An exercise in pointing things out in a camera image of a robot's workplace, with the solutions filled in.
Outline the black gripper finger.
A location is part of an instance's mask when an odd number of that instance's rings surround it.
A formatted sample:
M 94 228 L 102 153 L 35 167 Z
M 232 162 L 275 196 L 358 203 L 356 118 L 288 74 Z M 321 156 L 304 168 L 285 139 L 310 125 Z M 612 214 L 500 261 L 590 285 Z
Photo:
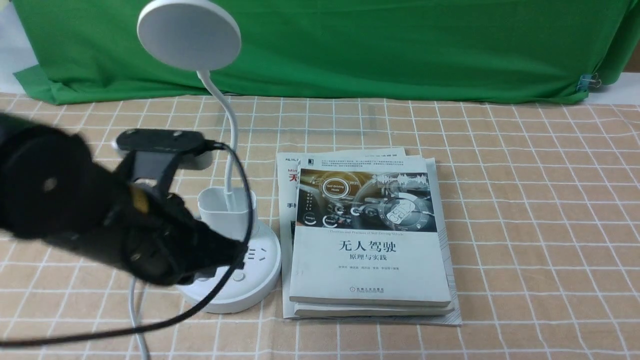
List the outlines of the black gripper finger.
M 227 242 L 220 250 L 220 267 L 228 267 L 231 272 L 242 270 L 249 247 L 243 242 Z

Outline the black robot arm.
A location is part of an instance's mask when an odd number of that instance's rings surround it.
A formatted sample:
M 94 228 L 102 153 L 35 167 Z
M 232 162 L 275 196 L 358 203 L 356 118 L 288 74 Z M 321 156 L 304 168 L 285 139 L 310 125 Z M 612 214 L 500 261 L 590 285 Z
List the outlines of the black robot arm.
M 1 228 L 127 272 L 156 286 L 242 269 L 253 229 L 237 240 L 196 219 L 170 191 L 179 169 L 229 146 L 198 131 L 129 129 L 114 170 L 82 135 L 1 114 Z

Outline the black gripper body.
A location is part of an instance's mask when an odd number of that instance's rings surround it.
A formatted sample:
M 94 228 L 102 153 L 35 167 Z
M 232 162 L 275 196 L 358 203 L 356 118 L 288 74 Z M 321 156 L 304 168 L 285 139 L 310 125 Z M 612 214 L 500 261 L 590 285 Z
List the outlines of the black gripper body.
M 220 266 L 220 251 L 240 240 L 212 230 L 196 219 L 177 196 L 158 197 L 130 190 L 103 224 L 115 247 L 117 264 L 147 283 L 185 286 L 212 278 Z

